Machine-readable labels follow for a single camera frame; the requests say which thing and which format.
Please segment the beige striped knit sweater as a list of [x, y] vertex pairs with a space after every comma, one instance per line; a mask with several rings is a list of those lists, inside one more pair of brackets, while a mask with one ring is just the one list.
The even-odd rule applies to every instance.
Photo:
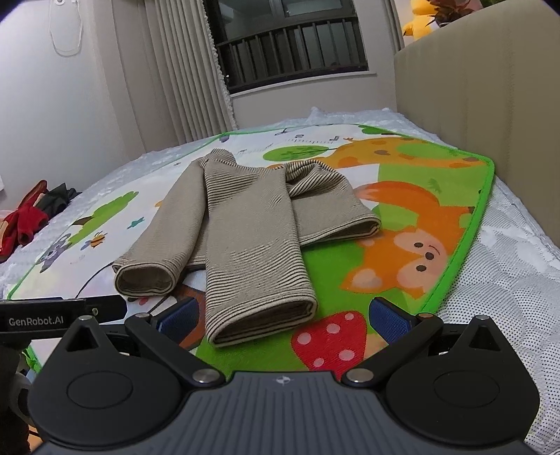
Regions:
[[229, 346], [314, 318], [304, 246], [379, 229], [347, 178], [319, 160], [247, 167], [216, 149], [189, 164], [114, 261], [115, 286], [126, 297], [164, 296], [187, 271], [204, 270], [205, 335]]

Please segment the red clothes pile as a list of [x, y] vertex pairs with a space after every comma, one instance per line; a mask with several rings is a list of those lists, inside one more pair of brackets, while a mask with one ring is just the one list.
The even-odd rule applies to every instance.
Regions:
[[1, 262], [6, 261], [19, 245], [29, 244], [34, 235], [48, 223], [48, 215], [35, 206], [47, 188], [48, 182], [40, 180], [18, 208], [1, 221]]

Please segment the dark clothes pile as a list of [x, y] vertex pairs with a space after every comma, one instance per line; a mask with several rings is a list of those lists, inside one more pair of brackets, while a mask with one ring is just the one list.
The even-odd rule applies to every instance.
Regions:
[[65, 183], [61, 183], [56, 188], [47, 191], [35, 204], [35, 207], [45, 213], [49, 219], [64, 211], [70, 202], [80, 195], [74, 188], [68, 188]]

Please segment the colourful cartoon animal play mat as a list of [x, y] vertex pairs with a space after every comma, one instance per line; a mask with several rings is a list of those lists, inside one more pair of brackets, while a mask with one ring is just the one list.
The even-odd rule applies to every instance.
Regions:
[[[318, 299], [315, 318], [293, 330], [232, 347], [217, 348], [203, 337], [197, 355], [225, 373], [235, 371], [331, 371], [341, 376], [384, 347], [369, 322], [374, 297], [398, 289], [419, 298], [436, 293], [448, 271], [462, 265], [463, 245], [472, 242], [488, 202], [492, 162], [456, 150], [437, 159], [413, 155], [417, 138], [382, 131], [353, 138], [332, 154], [306, 144], [294, 156], [280, 154], [261, 166], [317, 159], [343, 174], [380, 218], [376, 235], [358, 241], [308, 246], [303, 258]], [[202, 311], [205, 275], [193, 273], [169, 297], [129, 301], [131, 313], [160, 312], [186, 297]]]

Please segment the beige pleated curtain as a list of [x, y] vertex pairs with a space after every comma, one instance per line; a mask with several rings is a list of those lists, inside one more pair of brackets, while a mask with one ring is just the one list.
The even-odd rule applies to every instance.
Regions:
[[237, 128], [201, 1], [114, 1], [116, 41], [146, 151]]

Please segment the beige padded headboard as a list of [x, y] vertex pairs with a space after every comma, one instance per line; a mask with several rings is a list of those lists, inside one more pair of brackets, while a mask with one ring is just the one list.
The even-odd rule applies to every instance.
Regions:
[[491, 158], [552, 242], [559, 241], [559, 15], [503, 1], [404, 47], [397, 109], [461, 150]]

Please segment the dark window with railing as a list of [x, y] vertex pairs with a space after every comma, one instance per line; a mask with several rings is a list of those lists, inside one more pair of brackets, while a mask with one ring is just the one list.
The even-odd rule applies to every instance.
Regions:
[[232, 94], [368, 70], [351, 1], [210, 0], [203, 5]]

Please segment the yellow duck plush toy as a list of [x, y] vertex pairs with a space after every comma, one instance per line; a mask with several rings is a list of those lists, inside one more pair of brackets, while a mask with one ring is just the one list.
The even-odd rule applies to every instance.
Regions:
[[413, 19], [401, 27], [404, 37], [414, 40], [430, 34], [440, 28], [436, 22], [436, 6], [428, 0], [411, 0]]

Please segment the red leafed potted plant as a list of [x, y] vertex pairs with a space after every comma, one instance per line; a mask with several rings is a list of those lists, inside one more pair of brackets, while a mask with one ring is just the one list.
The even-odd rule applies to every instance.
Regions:
[[433, 0], [430, 4], [435, 10], [432, 17], [439, 27], [444, 27], [484, 8], [480, 0]]

